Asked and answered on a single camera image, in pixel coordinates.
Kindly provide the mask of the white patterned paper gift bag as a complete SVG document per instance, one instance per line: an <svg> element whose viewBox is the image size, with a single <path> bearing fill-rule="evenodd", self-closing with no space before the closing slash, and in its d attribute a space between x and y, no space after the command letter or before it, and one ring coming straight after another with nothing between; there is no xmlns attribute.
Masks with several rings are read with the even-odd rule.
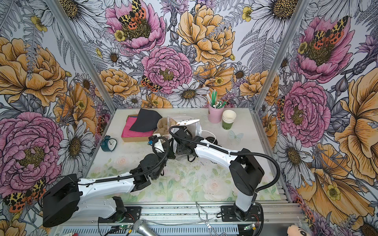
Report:
<svg viewBox="0 0 378 236"><path fill-rule="evenodd" d="M176 140L182 140L198 144L210 143L206 140L207 137L215 137L209 131L203 131L200 119L187 115L169 115L167 116L169 137L173 140L173 145L176 145Z"/></svg>

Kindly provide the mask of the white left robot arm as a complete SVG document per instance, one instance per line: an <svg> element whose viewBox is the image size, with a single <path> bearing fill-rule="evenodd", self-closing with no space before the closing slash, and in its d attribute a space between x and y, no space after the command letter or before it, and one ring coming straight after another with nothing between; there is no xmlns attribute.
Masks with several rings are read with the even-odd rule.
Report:
<svg viewBox="0 0 378 236"><path fill-rule="evenodd" d="M42 198L43 226L52 228L73 218L120 220L126 212L118 193L141 191L157 180L172 154L173 139L152 137L153 152L129 172L100 179L63 177Z"/></svg>

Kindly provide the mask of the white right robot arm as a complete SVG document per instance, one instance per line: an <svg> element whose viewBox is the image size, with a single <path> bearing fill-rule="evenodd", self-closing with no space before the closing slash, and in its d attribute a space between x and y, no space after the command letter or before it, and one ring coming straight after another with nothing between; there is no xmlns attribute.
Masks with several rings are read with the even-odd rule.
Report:
<svg viewBox="0 0 378 236"><path fill-rule="evenodd" d="M240 221L247 220L251 215L252 206L256 205L256 198L260 191L275 185L281 175L278 162L259 152L251 152L244 148L241 151L230 150L200 137L190 136L186 126L172 126L168 132L176 141L177 147L184 148L189 156L202 158L228 168L235 187L238 189L234 203L234 215ZM276 169L276 175L268 184L259 186L265 175L264 169L256 157L270 161Z"/></svg>

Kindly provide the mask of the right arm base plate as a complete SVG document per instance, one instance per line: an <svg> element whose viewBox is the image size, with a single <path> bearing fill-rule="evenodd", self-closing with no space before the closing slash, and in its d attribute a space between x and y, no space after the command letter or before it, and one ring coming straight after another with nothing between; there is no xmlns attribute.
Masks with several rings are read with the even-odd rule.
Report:
<svg viewBox="0 0 378 236"><path fill-rule="evenodd" d="M263 210L258 205L252 205L246 212L237 208L236 205L223 205L220 208L220 217L222 222L257 222L263 219Z"/></svg>

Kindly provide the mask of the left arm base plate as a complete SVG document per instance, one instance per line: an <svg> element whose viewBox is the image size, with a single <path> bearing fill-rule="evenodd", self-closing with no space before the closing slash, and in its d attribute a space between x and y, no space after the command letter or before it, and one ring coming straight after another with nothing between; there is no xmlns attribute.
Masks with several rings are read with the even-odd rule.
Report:
<svg viewBox="0 0 378 236"><path fill-rule="evenodd" d="M125 210L116 210L108 218L98 218L99 223L134 223L140 218L142 207L126 206Z"/></svg>

